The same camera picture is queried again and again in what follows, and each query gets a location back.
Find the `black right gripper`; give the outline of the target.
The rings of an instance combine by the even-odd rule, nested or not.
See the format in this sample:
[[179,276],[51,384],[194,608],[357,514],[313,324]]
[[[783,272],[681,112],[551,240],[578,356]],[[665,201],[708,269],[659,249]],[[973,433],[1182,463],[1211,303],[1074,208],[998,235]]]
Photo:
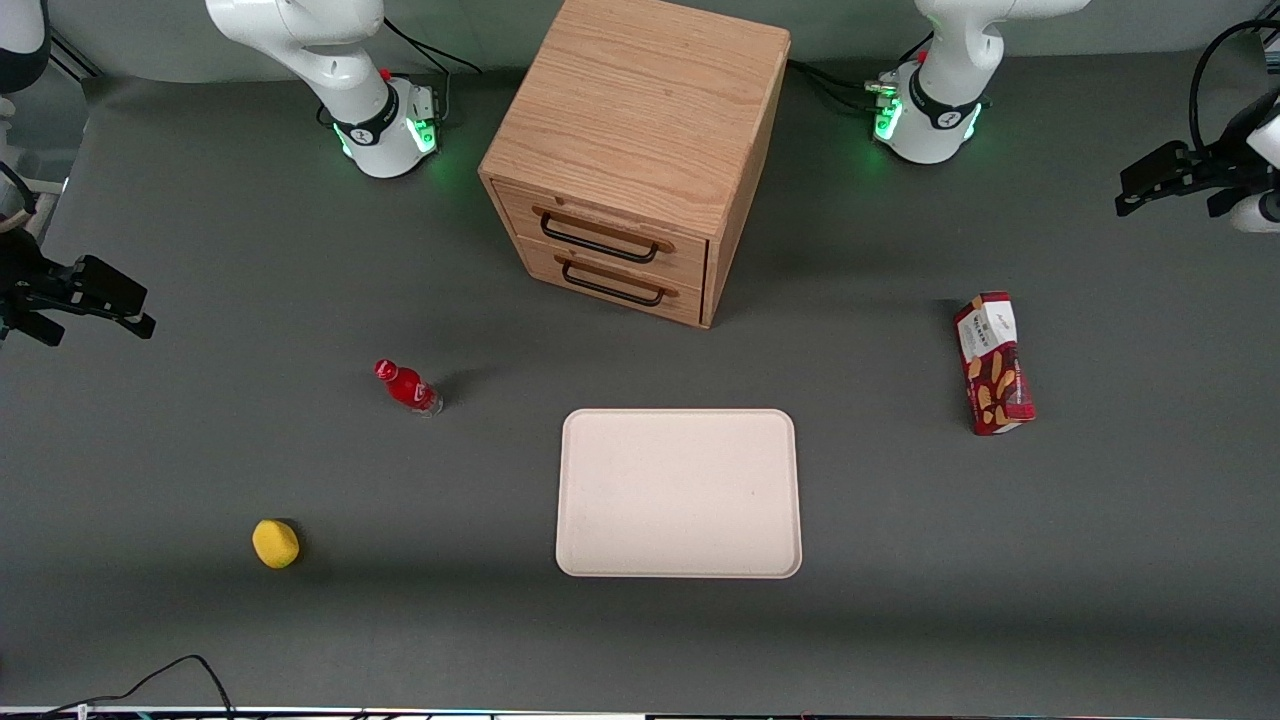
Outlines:
[[142,284],[100,258],[84,255],[77,264],[64,265],[45,258],[28,232],[3,232],[1,341],[15,332],[49,347],[59,346],[65,329],[38,313],[29,313],[33,295],[41,297],[35,301],[36,310],[100,316],[140,340],[151,340],[156,322],[145,313],[147,293]]

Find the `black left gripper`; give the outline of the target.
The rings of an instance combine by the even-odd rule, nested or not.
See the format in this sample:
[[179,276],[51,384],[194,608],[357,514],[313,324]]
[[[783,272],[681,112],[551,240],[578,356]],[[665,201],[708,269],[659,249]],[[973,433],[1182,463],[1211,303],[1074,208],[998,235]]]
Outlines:
[[1275,118],[1275,110],[1240,110],[1216,141],[1196,152],[1192,174],[1185,142],[1158,146],[1120,172],[1116,215],[1129,217],[1148,202],[1188,193],[1192,187],[1222,188],[1207,199],[1210,218],[1262,218],[1257,196],[1272,187],[1274,170],[1247,140]]

